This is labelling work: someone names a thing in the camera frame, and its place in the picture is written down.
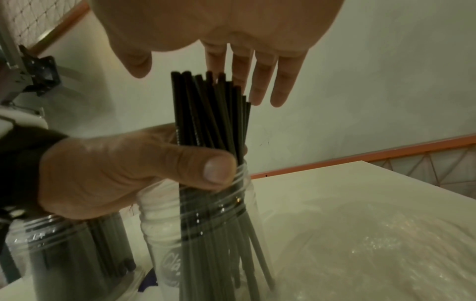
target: fingernail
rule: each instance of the fingernail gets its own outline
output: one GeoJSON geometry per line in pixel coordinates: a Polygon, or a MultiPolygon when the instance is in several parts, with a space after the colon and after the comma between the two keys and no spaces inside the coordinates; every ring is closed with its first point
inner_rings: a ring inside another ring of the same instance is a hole
{"type": "Polygon", "coordinates": [[[205,164],[203,176],[214,184],[228,184],[234,176],[234,163],[234,159],[231,156],[214,157],[205,164]]]}

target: white wall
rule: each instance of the white wall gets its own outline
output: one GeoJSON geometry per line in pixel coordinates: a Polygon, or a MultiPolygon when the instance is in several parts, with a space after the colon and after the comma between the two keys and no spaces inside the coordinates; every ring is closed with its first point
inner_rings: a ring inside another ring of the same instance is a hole
{"type": "MultiPolygon", "coordinates": [[[[252,109],[250,170],[475,133],[475,15],[471,0],[348,0],[284,107],[252,109]]],[[[81,136],[172,122],[170,71],[205,71],[195,44],[155,54],[151,74],[133,79],[92,14],[45,54],[82,83],[65,79],[71,90],[34,102],[52,128],[81,136]]]]}

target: bundle of pencils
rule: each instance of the bundle of pencils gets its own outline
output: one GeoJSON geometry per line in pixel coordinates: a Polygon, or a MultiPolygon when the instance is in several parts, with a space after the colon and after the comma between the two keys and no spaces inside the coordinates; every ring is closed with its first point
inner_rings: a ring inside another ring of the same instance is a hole
{"type": "MultiPolygon", "coordinates": [[[[226,150],[243,165],[251,104],[240,87],[226,81],[224,74],[214,80],[210,72],[206,79],[173,72],[172,84],[178,144],[226,150]]],[[[235,301],[240,270],[251,301],[259,301],[251,247],[268,287],[274,288],[246,210],[245,189],[239,175],[220,192],[180,188],[180,301],[235,301]]]]}

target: white table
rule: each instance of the white table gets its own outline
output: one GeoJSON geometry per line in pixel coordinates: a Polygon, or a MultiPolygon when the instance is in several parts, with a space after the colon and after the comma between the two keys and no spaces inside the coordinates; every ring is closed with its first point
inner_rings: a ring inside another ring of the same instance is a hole
{"type": "MultiPolygon", "coordinates": [[[[347,202],[386,202],[457,222],[476,232],[476,201],[365,162],[353,162],[253,181],[275,269],[289,242],[319,216],[347,202]]],[[[126,221],[134,255],[147,257],[138,216],[126,221]]],[[[0,300],[34,300],[22,283],[0,290],[0,300]]]]}

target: plastic wrap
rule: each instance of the plastic wrap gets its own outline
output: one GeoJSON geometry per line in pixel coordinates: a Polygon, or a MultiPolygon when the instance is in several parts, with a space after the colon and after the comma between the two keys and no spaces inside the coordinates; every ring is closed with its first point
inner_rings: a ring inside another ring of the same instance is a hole
{"type": "Polygon", "coordinates": [[[476,240],[435,217],[349,203],[324,217],[281,269],[269,299],[474,301],[476,240]]]}

